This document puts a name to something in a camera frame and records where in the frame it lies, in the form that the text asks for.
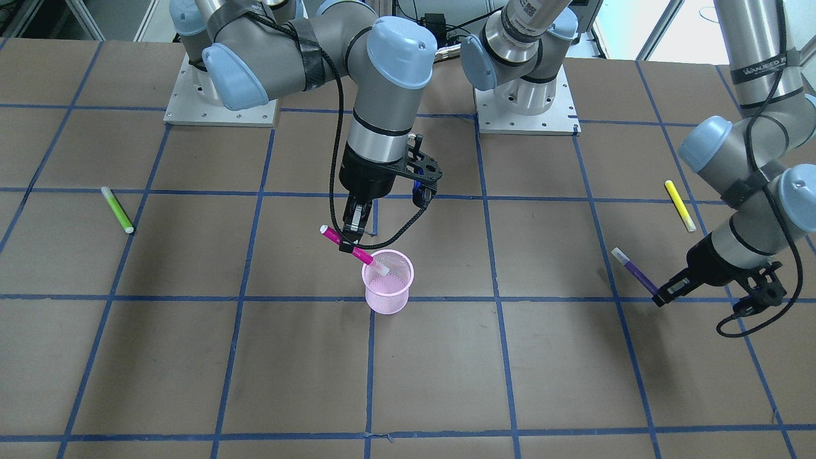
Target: mesh cup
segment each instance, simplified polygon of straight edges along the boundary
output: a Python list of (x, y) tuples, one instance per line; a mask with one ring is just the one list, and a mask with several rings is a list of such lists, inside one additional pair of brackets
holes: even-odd
[(366, 303), (380, 314), (399, 312), (408, 302), (408, 287), (414, 282), (414, 266), (407, 256), (396, 250), (384, 249), (372, 256), (390, 271), (383, 276), (368, 265), (362, 266)]

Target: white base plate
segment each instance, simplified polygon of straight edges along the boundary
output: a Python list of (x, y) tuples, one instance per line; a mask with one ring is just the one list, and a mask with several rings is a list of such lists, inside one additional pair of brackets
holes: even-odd
[(562, 66), (558, 70), (557, 92), (549, 110), (539, 115), (521, 115), (496, 103), (493, 90), (474, 89), (479, 132), (483, 134), (526, 134), (531, 136), (572, 136), (581, 132), (570, 85)]
[(167, 102), (164, 121), (169, 124), (185, 126), (246, 126), (273, 127), (277, 116), (277, 100), (266, 105), (233, 112), (222, 105), (214, 105), (198, 94), (197, 85), (193, 82), (196, 70), (184, 60), (179, 76), (173, 86), (173, 94)]

